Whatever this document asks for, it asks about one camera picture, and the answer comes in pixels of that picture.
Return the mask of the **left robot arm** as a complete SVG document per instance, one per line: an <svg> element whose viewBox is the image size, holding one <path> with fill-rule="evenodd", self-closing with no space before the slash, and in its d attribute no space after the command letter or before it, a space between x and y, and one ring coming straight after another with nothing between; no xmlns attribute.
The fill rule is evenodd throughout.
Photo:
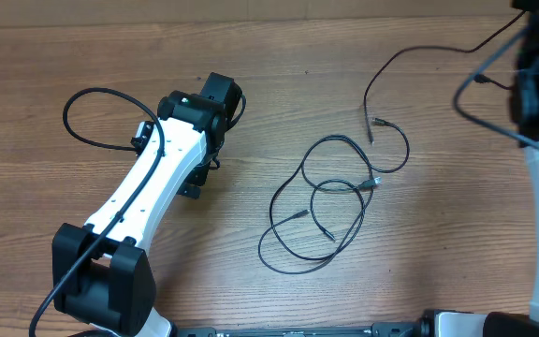
<svg viewBox="0 0 539 337"><path fill-rule="evenodd" d="M246 107L231 78L211 73L197 94L174 91L151 110L132 96L149 120L138 126L130 150L138 159L111 197L78 227L60 226L51 244L53 289L29 328L52 305L90 325L88 336L172 336L173 325L154 308L149 262L153 236L171 201L198 198L218 169L225 135Z"/></svg>

